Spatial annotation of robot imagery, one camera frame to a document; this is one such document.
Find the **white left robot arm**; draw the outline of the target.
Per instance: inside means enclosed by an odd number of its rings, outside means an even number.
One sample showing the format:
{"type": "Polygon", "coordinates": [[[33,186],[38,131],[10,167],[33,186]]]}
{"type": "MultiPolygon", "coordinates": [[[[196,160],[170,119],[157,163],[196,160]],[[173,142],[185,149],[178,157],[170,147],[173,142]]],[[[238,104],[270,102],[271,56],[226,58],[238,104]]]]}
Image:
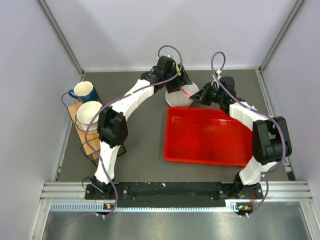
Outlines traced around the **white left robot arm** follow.
{"type": "Polygon", "coordinates": [[[98,116],[99,162],[88,186],[89,196],[95,199],[117,197],[115,163],[119,149],[128,137],[127,121],[130,115],[149,97],[163,87],[177,92],[191,84],[182,63],[171,57],[160,56],[150,71],[144,72],[134,86],[123,96],[101,107],[98,116]]]}

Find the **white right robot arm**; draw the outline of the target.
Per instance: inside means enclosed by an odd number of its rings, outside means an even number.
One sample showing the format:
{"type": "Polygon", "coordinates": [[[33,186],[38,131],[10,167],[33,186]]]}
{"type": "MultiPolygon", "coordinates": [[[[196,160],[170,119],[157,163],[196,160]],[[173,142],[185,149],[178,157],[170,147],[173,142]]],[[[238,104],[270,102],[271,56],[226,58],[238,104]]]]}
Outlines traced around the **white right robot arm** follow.
{"type": "Polygon", "coordinates": [[[252,132],[252,157],[233,181],[233,194],[237,197],[245,198],[255,191],[261,178],[275,171],[274,167],[291,155],[292,145],[285,118],[272,117],[237,97],[232,77],[223,76],[208,82],[189,98],[206,106],[219,104],[224,113],[252,132]]]}

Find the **white mesh laundry bag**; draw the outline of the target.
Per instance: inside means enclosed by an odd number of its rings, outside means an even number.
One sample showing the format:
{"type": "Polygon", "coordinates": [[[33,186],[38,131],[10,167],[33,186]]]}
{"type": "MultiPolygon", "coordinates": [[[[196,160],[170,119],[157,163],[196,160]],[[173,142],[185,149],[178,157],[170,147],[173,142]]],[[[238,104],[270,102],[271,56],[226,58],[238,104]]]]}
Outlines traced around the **white mesh laundry bag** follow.
{"type": "Polygon", "coordinates": [[[165,100],[171,107],[189,107],[193,103],[190,96],[196,94],[199,90],[199,87],[192,82],[192,84],[182,86],[179,91],[168,93],[166,90],[165,100]]]}

